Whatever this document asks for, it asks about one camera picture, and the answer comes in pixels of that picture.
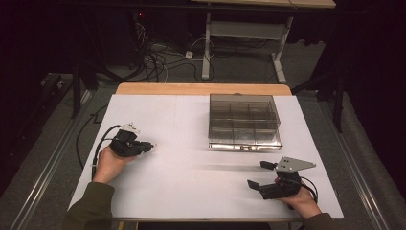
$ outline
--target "metal rail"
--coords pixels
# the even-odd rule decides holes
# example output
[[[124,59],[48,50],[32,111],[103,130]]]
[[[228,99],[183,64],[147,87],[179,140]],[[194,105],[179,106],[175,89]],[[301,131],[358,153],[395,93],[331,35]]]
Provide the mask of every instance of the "metal rail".
[[[36,206],[44,195],[56,171],[56,168],[65,153],[65,146],[69,140],[69,137],[75,131],[77,124],[80,122],[80,118],[83,116],[84,111],[86,110],[85,108],[89,106],[91,99],[91,93],[86,90],[81,100],[81,103],[84,104],[84,107],[80,110],[77,118],[71,119],[68,127],[66,127],[47,165],[45,166],[39,178],[36,180],[34,187],[28,195],[23,207],[20,209],[20,212],[15,218],[10,228],[11,230],[25,229],[27,227],[27,224],[29,223],[31,216],[34,213]]]
[[[327,103],[321,103],[321,108],[324,115],[327,117],[328,124],[331,127],[332,132],[335,134],[338,143],[340,144],[341,150],[343,152],[343,160],[344,164],[346,165],[350,177],[354,182],[355,188],[358,191],[358,194],[364,203],[365,209],[368,213],[372,221],[372,225],[376,230],[389,230],[390,227],[388,226],[387,221],[382,216],[382,212],[376,203],[376,198],[373,195],[370,186],[368,185],[367,181],[364,178],[364,175],[358,168],[355,159],[352,156],[351,150],[346,143],[346,140],[343,137],[342,133],[339,133],[332,122],[331,111],[328,107]]]

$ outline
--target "human hand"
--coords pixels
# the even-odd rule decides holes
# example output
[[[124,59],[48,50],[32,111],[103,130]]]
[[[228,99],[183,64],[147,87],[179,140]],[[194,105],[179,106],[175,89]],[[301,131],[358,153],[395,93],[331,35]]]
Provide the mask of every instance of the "human hand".
[[[99,153],[98,167],[96,168],[93,182],[103,184],[110,183],[120,174],[126,163],[134,160],[137,156],[121,157],[118,156],[110,147],[104,148]]]
[[[308,219],[322,213],[313,196],[311,196],[310,191],[304,187],[301,187],[296,195],[278,198],[278,200],[292,206],[303,219]]]

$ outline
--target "transparent container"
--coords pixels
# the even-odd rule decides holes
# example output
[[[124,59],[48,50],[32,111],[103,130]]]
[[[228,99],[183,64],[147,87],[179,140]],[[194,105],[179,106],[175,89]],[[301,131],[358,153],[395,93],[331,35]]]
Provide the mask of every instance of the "transparent container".
[[[210,148],[280,150],[280,123],[271,95],[210,95]]]

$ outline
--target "white paper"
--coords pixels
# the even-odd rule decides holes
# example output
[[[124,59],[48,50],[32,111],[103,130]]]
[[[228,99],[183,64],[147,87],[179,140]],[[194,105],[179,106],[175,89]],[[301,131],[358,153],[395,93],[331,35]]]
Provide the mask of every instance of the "white paper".
[[[319,205],[333,218],[343,213],[294,96],[274,96],[281,119],[281,150],[271,152],[209,149],[209,96],[114,95],[90,152],[71,205],[91,181],[91,162],[104,133],[133,123],[137,140],[157,146],[129,163],[111,185],[114,218],[120,219],[292,219],[294,211],[277,200],[263,200],[247,179],[274,183],[276,173],[260,161],[289,156],[317,164],[300,171],[319,191]],[[112,130],[107,137],[117,133]]]

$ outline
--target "sleeve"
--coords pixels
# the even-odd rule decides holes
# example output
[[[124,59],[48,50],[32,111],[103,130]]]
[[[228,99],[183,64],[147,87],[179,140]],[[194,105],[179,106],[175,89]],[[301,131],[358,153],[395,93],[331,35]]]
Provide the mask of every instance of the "sleeve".
[[[342,228],[335,222],[331,215],[322,213],[311,218],[304,220],[304,227],[306,230],[341,230]]]
[[[102,183],[90,182],[83,198],[68,210],[62,222],[62,230],[111,229],[111,199],[114,188]]]

